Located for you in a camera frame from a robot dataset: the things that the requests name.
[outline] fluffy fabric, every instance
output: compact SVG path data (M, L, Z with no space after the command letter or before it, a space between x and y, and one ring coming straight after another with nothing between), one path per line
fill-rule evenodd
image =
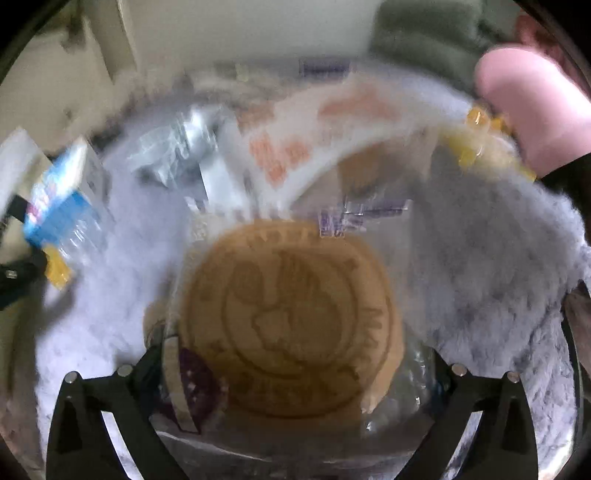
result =
M570 441L576 415L560 302L589 273L580 215L538 184L463 174L444 154L414 197L423 336L476 375L521 374L547 468Z
M85 378L110 375L118 365L141 357L144 310L166 293L181 260L188 214L184 200L128 173L125 159L142 128L128 124L126 138L105 156L115 217L107 250L67 292L49 292L43 314L23 328L34 330L35 338L25 333L18 352L15 391L22 411L15 424L22 432L15 435L29 436L23 442L30 446L30 457L35 441L46 450L67 372L77 370ZM427 313L419 334L447 362L461 362L474 374L521 373L540 465L546 467L557 450L570 444L574 425L573 373L560 330L560 300L587 277L591 263L580 216L567 199L525 180L486 181L463 174L443 152L435 156L431 180L415 187L413 198L411 294L425 299ZM40 440L32 433L36 426ZM115 447L128 475L140 478L122 441L115 439ZM450 473L464 451L458 450Z

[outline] metal screw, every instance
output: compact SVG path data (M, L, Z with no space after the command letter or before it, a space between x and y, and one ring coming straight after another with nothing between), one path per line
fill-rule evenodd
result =
M519 378L519 373L517 372L507 372L507 378L511 383L519 383L519 381L521 380Z
M131 375L131 372L133 371L134 367L132 367L131 365L121 365L117 369L117 375L119 375L120 377L128 377Z
M78 372L70 372L64 377L64 382L72 384L78 380Z
M458 377L463 377L468 373L468 369L464 367L462 364L453 364L452 372L454 373L454 375L457 375Z

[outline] pink mitten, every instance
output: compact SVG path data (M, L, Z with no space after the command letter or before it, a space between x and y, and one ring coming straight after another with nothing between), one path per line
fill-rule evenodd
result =
M591 102L548 57L523 46L495 48L476 66L475 84L508 116L538 177L591 153Z

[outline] embossed cookie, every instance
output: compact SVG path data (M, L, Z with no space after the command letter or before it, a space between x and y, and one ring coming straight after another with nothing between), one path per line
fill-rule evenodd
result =
M183 347L229 387L230 410L354 420L387 393L404 353L379 261L358 238L261 220L221 238L194 275Z

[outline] black clamp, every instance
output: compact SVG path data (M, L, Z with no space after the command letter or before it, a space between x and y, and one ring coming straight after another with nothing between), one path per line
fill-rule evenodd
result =
M436 368L446 406L397 480L439 480L476 411L482 412L480 424L456 480L537 480L534 425L519 375L475 377L438 355ZM47 479L127 479L101 414L108 411L146 480L187 480L148 421L161 380L160 346L111 377L67 374L51 422Z

